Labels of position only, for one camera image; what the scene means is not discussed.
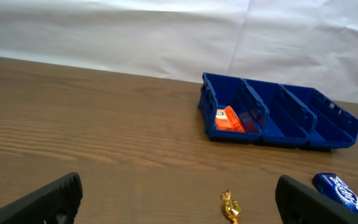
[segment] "gold candy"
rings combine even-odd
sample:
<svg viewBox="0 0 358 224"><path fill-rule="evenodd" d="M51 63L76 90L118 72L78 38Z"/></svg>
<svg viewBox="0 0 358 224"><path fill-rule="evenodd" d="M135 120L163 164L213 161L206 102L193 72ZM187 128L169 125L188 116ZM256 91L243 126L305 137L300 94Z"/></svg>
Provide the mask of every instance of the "gold candy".
<svg viewBox="0 0 358 224"><path fill-rule="evenodd" d="M230 200L231 192L227 190L221 195L223 200L223 212L225 216L233 221L233 224L237 224L240 218L241 209L239 202L236 200Z"/></svg>

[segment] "blue snack wrapper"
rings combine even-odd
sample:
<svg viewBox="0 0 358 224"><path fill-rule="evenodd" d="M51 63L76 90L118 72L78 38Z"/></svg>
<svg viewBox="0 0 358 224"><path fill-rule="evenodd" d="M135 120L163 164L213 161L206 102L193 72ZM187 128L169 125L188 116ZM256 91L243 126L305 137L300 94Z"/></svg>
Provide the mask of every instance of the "blue snack wrapper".
<svg viewBox="0 0 358 224"><path fill-rule="evenodd" d="M336 174L316 174L312 183L318 192L358 213L358 196Z"/></svg>

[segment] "orange snack package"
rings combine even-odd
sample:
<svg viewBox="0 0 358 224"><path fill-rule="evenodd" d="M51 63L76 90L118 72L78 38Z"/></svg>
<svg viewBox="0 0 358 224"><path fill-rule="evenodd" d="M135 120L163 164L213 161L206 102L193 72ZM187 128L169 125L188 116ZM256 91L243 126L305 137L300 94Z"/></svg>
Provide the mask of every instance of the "orange snack package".
<svg viewBox="0 0 358 224"><path fill-rule="evenodd" d="M218 109L215 117L216 128L225 131L240 131L246 130L241 125L240 119L237 117L231 106L226 107L224 110Z"/></svg>

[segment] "wood grain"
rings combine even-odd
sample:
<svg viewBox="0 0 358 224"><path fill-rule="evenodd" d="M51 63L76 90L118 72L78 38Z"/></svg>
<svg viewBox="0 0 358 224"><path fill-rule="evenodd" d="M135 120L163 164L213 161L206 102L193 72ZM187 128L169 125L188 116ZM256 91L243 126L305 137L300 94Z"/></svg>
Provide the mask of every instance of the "wood grain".
<svg viewBox="0 0 358 224"><path fill-rule="evenodd" d="M282 174L312 186L335 172L358 195L358 140L330 153L211 142L199 97L197 83L0 58L0 207L71 171L77 224L227 224L226 189L240 223L281 223Z"/></svg>

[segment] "white fabric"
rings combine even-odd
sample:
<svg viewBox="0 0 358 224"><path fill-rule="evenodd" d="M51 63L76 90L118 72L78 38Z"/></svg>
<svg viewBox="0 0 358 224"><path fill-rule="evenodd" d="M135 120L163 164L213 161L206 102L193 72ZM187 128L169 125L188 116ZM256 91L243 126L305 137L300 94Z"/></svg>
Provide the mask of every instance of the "white fabric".
<svg viewBox="0 0 358 224"><path fill-rule="evenodd" d="M0 56L191 82L230 74L358 103L358 1L0 0Z"/></svg>

